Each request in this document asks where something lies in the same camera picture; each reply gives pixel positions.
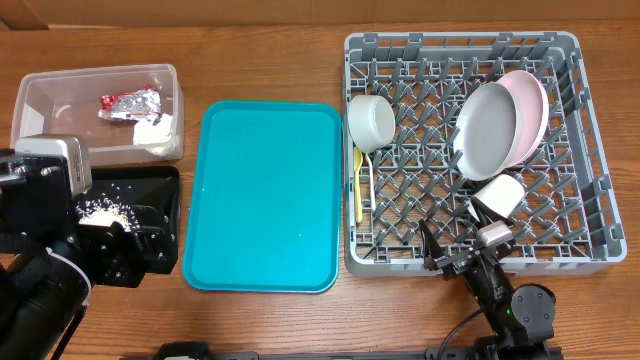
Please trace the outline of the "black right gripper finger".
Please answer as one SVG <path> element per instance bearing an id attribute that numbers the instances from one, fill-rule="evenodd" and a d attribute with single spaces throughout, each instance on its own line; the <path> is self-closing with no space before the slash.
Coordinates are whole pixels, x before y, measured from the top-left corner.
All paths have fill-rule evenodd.
<path id="1" fill-rule="evenodd" d="M 493 210 L 488 208 L 483 202 L 478 200 L 476 197 L 471 199 L 472 208 L 475 211 L 477 216 L 476 227 L 477 230 L 485 228 L 486 226 L 492 225 L 493 223 L 500 220 L 500 215 L 495 213 Z"/>
<path id="2" fill-rule="evenodd" d="M 440 268 L 438 262 L 443 257 L 443 251 L 424 220 L 419 221 L 419 228 L 423 239 L 424 268 L 438 270 Z"/>

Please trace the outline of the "white paper cup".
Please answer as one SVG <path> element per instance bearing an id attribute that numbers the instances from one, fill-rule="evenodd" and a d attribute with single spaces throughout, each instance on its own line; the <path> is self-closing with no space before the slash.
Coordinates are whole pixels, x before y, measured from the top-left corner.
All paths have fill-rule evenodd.
<path id="1" fill-rule="evenodd" d="M 524 197 L 525 189 L 518 180 L 500 174 L 482 187 L 473 199 L 479 200 L 498 215 L 509 218 Z"/>

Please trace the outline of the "grey plate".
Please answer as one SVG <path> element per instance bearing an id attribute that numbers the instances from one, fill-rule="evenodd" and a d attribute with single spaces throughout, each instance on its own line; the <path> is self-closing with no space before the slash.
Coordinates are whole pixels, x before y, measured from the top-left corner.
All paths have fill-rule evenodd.
<path id="1" fill-rule="evenodd" d="M 482 181 L 503 170 L 516 125 L 516 105 L 507 88 L 497 82 L 479 86 L 457 116 L 453 150 L 461 174 Z"/>

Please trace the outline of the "white plastic spoon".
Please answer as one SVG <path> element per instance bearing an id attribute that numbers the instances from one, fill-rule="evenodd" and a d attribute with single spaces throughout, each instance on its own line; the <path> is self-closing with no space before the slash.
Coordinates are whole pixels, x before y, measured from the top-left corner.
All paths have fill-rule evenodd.
<path id="1" fill-rule="evenodd" d="M 371 208 L 371 212 L 373 213 L 377 208 L 377 204 L 376 204 L 375 181 L 374 181 L 374 167 L 373 167 L 373 163 L 371 161 L 369 153 L 365 154 L 365 160 L 366 160 L 368 171 L 369 171 L 369 193 L 370 193 L 370 204 L 371 204 L 370 208 Z"/>

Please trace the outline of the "yellow plastic spoon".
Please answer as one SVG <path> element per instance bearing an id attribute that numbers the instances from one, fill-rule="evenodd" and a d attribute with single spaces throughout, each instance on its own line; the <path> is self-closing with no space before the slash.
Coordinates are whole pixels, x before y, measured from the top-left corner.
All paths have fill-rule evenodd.
<path id="1" fill-rule="evenodd" d="M 354 160 L 354 208 L 355 208 L 355 220 L 359 224 L 363 219 L 363 207 L 362 207 L 362 195 L 360 187 L 360 170 L 363 162 L 363 154 L 358 147 L 353 149 Z"/>

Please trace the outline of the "pink plate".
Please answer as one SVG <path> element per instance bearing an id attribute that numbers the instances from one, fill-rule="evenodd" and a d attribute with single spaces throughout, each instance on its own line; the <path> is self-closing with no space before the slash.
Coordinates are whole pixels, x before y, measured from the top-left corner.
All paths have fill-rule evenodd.
<path id="1" fill-rule="evenodd" d="M 529 158 L 540 144 L 549 118 L 549 101 L 541 82 L 531 73 L 515 70 L 498 83 L 512 95 L 516 105 L 516 135 L 506 168 Z"/>

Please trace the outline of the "white tissue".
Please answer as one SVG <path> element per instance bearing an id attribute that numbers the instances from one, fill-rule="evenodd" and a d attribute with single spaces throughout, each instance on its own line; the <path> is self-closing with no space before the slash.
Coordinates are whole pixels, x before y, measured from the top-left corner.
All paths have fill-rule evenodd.
<path id="1" fill-rule="evenodd" d="M 153 122 L 138 121 L 134 126 L 133 144 L 145 146 L 145 150 L 154 156 L 169 156 L 177 147 L 172 123 L 173 117 L 168 114 L 162 114 Z"/>

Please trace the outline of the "bowl of rice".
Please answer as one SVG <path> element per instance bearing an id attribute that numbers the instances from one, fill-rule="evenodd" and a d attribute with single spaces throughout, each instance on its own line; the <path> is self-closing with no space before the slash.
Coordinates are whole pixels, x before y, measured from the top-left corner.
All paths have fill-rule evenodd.
<path id="1" fill-rule="evenodd" d="M 357 95 L 348 106 L 349 132 L 356 147 L 369 154 L 389 145 L 396 131 L 391 104 L 379 95 Z"/>

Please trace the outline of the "red candy wrapper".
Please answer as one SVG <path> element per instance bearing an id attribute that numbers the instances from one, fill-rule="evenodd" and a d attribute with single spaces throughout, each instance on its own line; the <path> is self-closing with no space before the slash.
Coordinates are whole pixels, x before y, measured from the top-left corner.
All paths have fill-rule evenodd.
<path id="1" fill-rule="evenodd" d="M 153 87 L 145 87 L 134 92 L 100 97 L 100 118 L 109 121 L 150 121 L 162 115 L 159 92 Z"/>

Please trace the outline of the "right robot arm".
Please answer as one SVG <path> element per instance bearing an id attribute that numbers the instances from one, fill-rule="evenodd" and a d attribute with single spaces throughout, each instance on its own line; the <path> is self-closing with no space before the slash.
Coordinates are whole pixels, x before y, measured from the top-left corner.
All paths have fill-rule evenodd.
<path id="1" fill-rule="evenodd" d="M 501 265 L 515 245 L 513 223 L 477 199 L 472 199 L 471 204 L 478 216 L 476 241 L 457 254 L 447 256 L 426 222 L 419 222 L 424 267 L 440 270 L 446 280 L 462 276 L 479 305 L 478 310 L 447 334 L 435 357 L 562 359 L 562 349 L 548 345 L 554 337 L 554 293 L 536 283 L 513 286 Z M 453 336 L 480 314 L 485 316 L 493 334 L 476 339 L 471 347 L 450 348 Z"/>

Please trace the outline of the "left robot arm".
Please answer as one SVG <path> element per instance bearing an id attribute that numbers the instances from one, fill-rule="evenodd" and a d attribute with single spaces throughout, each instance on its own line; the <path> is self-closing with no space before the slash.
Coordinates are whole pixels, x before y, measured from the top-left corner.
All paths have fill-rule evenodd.
<path id="1" fill-rule="evenodd" d="M 71 192 L 61 156 L 1 152 L 1 356 L 59 358 L 96 285 L 136 288 L 178 258 L 173 166 L 98 168 Z"/>

